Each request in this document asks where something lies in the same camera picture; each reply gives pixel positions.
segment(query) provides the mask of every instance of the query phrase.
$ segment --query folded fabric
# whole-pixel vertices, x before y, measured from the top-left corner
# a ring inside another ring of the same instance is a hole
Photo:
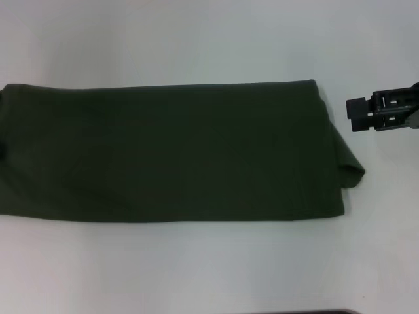
[[[86,222],[344,214],[364,169],[313,80],[0,93],[0,214]]]

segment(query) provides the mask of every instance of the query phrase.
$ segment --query white table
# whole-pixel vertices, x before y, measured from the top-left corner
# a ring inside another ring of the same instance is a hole
[[[416,313],[419,131],[352,133],[345,101],[419,81],[418,12],[414,0],[0,0],[0,88],[316,79],[367,170],[347,214],[325,220],[0,217],[0,312]]]

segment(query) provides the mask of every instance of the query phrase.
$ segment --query green fabric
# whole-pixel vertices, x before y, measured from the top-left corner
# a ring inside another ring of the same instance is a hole
[[[313,80],[1,92],[0,213],[88,222],[344,214],[364,170]]]

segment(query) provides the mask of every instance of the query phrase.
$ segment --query dark green cloth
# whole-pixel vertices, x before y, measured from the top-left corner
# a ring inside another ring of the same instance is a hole
[[[88,222],[344,214],[364,170],[313,80],[1,92],[0,213]]]

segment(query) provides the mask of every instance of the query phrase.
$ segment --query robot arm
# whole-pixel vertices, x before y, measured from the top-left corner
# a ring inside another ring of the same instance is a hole
[[[374,92],[370,100],[351,99],[346,102],[352,131],[386,131],[419,128],[419,83],[411,88]]]

